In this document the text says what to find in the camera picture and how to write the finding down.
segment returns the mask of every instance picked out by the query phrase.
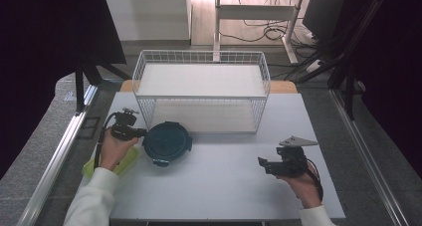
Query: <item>wrist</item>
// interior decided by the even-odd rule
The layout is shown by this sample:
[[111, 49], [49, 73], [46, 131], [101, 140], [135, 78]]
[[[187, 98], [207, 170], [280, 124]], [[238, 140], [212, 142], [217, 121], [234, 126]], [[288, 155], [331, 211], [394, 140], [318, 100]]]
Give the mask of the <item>wrist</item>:
[[100, 163], [101, 168], [108, 169], [109, 171], [114, 171], [116, 166], [117, 166], [117, 164], [112, 163], [112, 162], [101, 162]]
[[302, 199], [301, 201], [302, 201], [302, 205], [306, 209], [316, 208], [316, 207], [320, 207], [322, 205], [319, 198], [314, 197], [314, 196], [306, 197], [306, 198]]

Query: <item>wire mesh basket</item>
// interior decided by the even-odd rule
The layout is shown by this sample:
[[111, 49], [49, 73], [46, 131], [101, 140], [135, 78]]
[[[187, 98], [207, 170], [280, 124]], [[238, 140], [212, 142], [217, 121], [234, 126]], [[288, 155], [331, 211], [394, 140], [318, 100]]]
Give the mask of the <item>wire mesh basket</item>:
[[270, 93], [262, 52], [145, 50], [132, 84], [148, 129], [175, 121], [190, 132], [254, 133]]

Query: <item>white table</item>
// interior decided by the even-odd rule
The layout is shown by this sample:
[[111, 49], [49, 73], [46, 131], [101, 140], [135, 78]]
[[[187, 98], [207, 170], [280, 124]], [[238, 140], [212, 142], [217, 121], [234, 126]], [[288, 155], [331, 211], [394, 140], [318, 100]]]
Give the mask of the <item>white table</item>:
[[[133, 93], [117, 93], [109, 113], [138, 110]], [[141, 115], [136, 127], [144, 127]], [[272, 221], [298, 219], [302, 207], [289, 185], [265, 173], [258, 156], [281, 161], [280, 140], [317, 140], [300, 94], [270, 94], [256, 134], [191, 134], [192, 151], [165, 168], [140, 159], [121, 177], [112, 219], [141, 221]], [[317, 166], [323, 204], [344, 218], [319, 146], [304, 147]]]

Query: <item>white sleeve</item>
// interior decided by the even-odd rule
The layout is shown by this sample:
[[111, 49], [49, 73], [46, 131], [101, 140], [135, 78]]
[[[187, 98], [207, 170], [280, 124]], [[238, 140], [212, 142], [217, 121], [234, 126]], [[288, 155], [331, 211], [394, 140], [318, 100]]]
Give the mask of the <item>white sleeve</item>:
[[108, 225], [109, 214], [114, 205], [113, 193], [118, 176], [104, 168], [96, 168], [93, 178], [81, 187], [65, 218], [65, 226]]
[[299, 213], [303, 226], [335, 226], [326, 214], [323, 205], [311, 209], [301, 209]]

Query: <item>person's right hand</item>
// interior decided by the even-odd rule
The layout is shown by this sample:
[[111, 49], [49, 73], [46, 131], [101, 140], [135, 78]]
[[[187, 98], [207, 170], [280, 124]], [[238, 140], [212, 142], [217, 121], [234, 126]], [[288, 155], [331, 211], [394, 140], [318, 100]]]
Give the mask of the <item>person's right hand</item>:
[[101, 152], [100, 167], [113, 171], [126, 156], [127, 151], [138, 142], [138, 138], [128, 141], [119, 140], [111, 135], [111, 129], [105, 131], [105, 139]]
[[[317, 175], [316, 170], [310, 163], [308, 163], [308, 168], [314, 175]], [[278, 175], [277, 178], [283, 179], [289, 183], [297, 197], [301, 199], [304, 208], [315, 208], [321, 206], [314, 181], [306, 173], [299, 177]]]

